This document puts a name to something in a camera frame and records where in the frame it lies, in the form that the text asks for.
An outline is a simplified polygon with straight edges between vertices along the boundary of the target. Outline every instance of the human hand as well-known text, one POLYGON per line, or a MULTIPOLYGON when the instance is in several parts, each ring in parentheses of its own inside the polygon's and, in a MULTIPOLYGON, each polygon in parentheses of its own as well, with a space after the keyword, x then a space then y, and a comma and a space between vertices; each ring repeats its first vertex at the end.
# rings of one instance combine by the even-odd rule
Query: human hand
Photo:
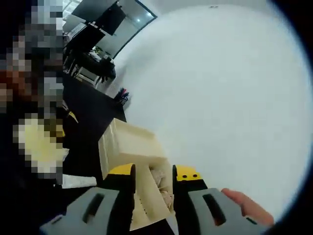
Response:
POLYGON ((274 224, 273 216, 242 192, 223 188, 222 193, 241 207, 243 216, 250 216, 257 222, 266 226, 272 226, 274 224))

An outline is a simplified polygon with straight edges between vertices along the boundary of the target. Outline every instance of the finger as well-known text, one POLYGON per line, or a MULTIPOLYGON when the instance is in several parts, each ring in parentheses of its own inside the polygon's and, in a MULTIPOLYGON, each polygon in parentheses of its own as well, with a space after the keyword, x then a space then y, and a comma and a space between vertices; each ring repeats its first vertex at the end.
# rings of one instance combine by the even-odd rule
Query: finger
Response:
POLYGON ((251 216, 258 222, 267 226, 274 224, 273 216, 244 193, 232 191, 228 188, 222 189, 222 193, 241 207, 243 216, 251 216))

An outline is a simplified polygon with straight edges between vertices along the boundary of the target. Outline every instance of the person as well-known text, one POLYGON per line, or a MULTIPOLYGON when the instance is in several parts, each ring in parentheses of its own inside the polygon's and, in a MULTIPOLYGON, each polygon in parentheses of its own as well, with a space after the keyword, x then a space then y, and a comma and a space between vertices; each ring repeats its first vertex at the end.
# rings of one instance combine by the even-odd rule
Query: person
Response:
POLYGON ((243 216, 250 216, 265 226, 271 227, 274 225, 273 216, 242 192, 223 188, 222 193, 241 207, 243 216))

